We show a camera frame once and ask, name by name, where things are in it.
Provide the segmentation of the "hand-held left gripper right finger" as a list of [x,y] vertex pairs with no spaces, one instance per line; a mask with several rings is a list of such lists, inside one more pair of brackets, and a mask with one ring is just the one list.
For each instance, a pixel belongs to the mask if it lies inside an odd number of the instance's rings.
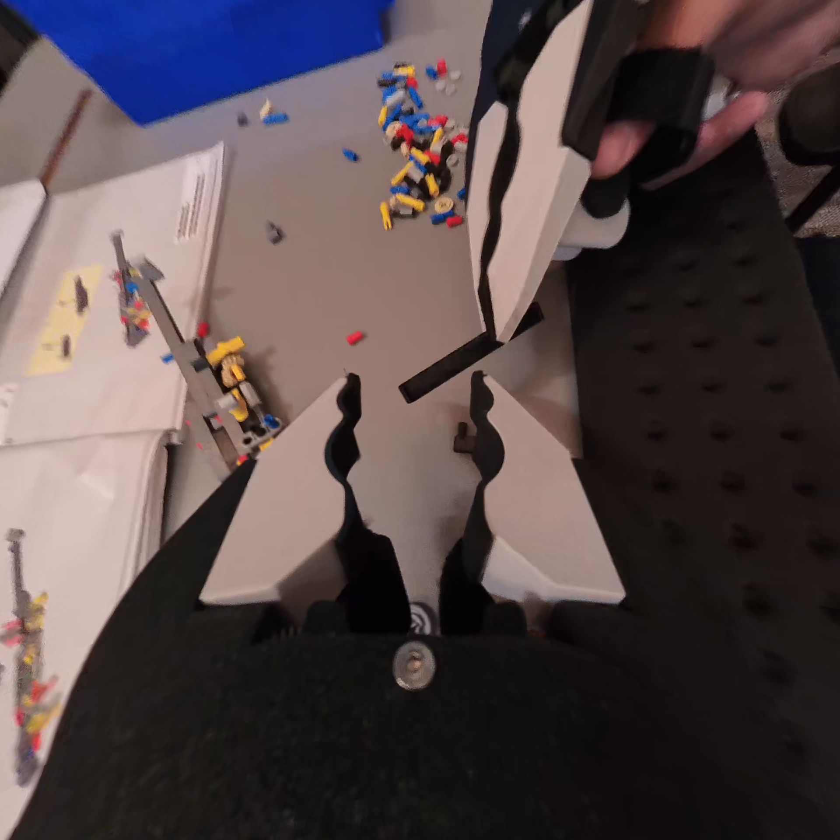
[[467,580],[519,604],[618,604],[625,589],[567,447],[493,377],[470,378],[479,482],[461,540]]

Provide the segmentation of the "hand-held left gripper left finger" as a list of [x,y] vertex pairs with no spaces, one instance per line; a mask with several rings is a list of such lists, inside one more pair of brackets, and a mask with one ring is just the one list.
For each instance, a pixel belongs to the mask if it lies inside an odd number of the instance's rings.
[[348,581],[340,536],[358,517],[348,476],[358,460],[361,379],[331,384],[256,459],[206,579],[204,604],[313,604]]

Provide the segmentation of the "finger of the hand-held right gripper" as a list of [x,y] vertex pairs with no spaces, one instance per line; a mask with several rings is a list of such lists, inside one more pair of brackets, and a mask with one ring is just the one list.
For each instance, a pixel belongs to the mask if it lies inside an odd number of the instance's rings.
[[496,101],[479,121],[467,201],[471,276],[481,323],[495,339],[510,339],[517,326],[518,184],[521,145],[517,106]]
[[532,302],[592,168],[562,145],[557,129],[524,121],[518,129],[517,162],[500,203],[500,231],[489,262],[495,333],[503,343]]

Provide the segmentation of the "multicoloured lego chassis assembly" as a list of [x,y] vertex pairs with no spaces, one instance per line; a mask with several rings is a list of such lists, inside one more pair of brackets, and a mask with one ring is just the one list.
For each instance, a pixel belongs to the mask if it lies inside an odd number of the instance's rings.
[[247,377],[245,342],[235,337],[207,349],[205,339],[185,339],[158,288],[162,272],[147,259],[128,261],[121,231],[110,239],[126,341],[135,346],[156,327],[167,346],[164,362],[176,367],[185,384],[185,425],[225,479],[265,450],[282,428]]

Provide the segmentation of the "black lego beam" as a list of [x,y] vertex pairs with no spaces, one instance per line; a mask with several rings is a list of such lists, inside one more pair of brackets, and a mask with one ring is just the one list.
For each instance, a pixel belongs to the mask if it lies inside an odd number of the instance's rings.
[[488,332],[482,332],[399,384],[399,393],[405,403],[415,403],[505,345]]

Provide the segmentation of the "pile of small colourful lego pins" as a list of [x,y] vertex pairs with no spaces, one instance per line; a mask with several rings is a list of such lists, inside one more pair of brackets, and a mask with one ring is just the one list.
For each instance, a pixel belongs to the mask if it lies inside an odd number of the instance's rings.
[[377,127],[386,149],[399,158],[379,205],[386,232],[399,221],[419,217],[435,228],[466,224],[466,188],[455,182],[466,162],[468,129],[465,122],[435,110],[423,95],[427,81],[433,93],[451,98],[459,80],[459,70],[450,70],[445,59],[421,69],[397,61],[376,79],[381,96]]

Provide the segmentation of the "open lego instruction booklet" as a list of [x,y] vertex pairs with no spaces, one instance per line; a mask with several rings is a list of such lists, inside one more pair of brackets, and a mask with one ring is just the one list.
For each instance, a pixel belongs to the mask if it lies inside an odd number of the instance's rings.
[[37,781],[89,650],[159,544],[186,385],[111,236],[200,320],[223,143],[51,196],[2,316],[2,801]]

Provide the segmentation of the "person's right hand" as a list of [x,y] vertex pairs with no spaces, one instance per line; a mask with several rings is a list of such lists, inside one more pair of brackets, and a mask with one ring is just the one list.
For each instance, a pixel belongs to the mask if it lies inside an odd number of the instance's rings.
[[738,96],[700,126],[688,161],[645,184],[672,183],[718,157],[759,122],[770,95],[811,69],[838,44],[838,1],[652,2],[638,51],[705,52]]

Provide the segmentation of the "black dimpled floor mat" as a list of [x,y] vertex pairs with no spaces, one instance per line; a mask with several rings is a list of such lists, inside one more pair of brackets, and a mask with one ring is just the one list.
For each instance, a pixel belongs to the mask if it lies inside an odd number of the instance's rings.
[[838,838],[838,379],[752,133],[568,268],[581,476],[685,838]]

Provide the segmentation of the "blue plastic bin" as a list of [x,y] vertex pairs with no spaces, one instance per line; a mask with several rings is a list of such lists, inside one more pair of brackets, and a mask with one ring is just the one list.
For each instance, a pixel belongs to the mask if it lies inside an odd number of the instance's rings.
[[389,1],[11,1],[148,125],[383,47]]

